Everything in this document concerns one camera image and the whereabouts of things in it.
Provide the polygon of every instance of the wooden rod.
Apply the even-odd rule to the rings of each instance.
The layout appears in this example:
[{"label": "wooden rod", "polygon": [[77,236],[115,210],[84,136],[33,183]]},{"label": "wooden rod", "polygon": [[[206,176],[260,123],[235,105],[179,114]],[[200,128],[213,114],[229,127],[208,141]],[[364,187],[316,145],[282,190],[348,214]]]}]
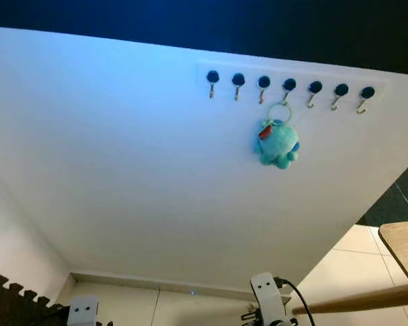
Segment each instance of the wooden rod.
[{"label": "wooden rod", "polygon": [[[342,297],[308,305],[311,313],[348,312],[379,309],[408,304],[408,285]],[[304,307],[296,307],[293,314],[305,314]]]}]

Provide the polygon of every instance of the red tag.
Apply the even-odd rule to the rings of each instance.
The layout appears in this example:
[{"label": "red tag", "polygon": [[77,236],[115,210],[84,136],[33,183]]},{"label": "red tag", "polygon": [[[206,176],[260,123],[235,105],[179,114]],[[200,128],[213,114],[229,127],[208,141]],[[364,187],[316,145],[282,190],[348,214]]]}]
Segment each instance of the red tag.
[{"label": "red tag", "polygon": [[271,133],[272,133],[272,127],[267,126],[265,129],[261,130],[261,132],[260,132],[260,134],[258,134],[258,136],[260,137],[261,140],[263,140],[263,139],[269,137]]}]

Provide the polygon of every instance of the plush toy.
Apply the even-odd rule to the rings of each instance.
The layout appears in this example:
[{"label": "plush toy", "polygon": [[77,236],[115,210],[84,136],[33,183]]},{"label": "plush toy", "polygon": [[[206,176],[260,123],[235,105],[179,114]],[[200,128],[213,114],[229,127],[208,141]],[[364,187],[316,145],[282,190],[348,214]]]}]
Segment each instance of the plush toy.
[{"label": "plush toy", "polygon": [[263,122],[264,128],[258,135],[256,148],[263,165],[275,165],[285,169],[290,166],[291,161],[298,159],[298,134],[294,128],[287,126],[286,122],[273,119]]}]

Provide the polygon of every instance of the wooden table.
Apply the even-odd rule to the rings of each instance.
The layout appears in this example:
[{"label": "wooden table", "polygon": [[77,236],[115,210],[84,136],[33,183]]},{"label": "wooden table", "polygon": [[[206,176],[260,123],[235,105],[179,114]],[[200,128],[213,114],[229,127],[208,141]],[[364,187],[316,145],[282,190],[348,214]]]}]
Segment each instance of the wooden table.
[{"label": "wooden table", "polygon": [[[408,222],[384,224],[379,237],[408,276]],[[348,312],[370,310],[408,304],[408,285],[371,291],[349,297],[309,305],[311,312]],[[293,309],[293,314],[305,314],[304,307]]]}]

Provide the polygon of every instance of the plush keychain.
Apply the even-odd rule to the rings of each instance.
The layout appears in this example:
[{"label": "plush keychain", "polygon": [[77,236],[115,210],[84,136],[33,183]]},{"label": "plush keychain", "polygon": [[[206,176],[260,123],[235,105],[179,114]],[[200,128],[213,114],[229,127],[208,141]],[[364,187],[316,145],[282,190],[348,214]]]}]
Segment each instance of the plush keychain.
[{"label": "plush keychain", "polygon": [[[270,113],[272,109],[287,109],[286,121],[274,120]],[[275,165],[278,168],[288,168],[291,161],[298,159],[299,138],[296,130],[287,125],[292,117],[292,110],[288,104],[276,103],[269,107],[267,120],[263,122],[263,129],[258,134],[256,151],[260,155],[263,165]]]}]

